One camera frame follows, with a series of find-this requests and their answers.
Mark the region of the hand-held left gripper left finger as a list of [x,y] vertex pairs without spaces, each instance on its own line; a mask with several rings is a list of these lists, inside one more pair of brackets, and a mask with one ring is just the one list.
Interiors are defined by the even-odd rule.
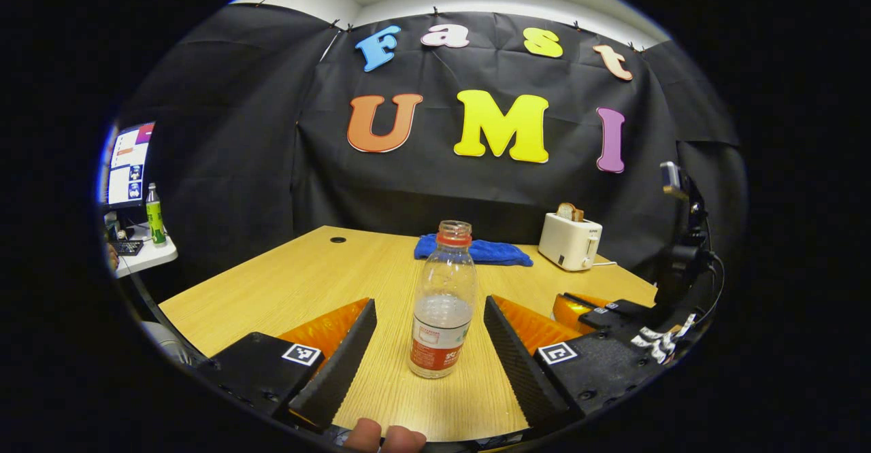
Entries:
[[243,406],[323,433],[348,394],[377,322],[376,302],[363,298],[279,337],[251,332],[196,369]]

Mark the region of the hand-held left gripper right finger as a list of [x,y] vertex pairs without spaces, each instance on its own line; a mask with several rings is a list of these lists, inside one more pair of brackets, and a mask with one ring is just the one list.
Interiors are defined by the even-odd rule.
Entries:
[[[612,329],[573,338],[554,335],[554,320],[497,295],[486,298],[483,322],[535,434],[599,416],[665,372],[651,352]],[[524,322],[551,335],[532,339],[521,329]]]

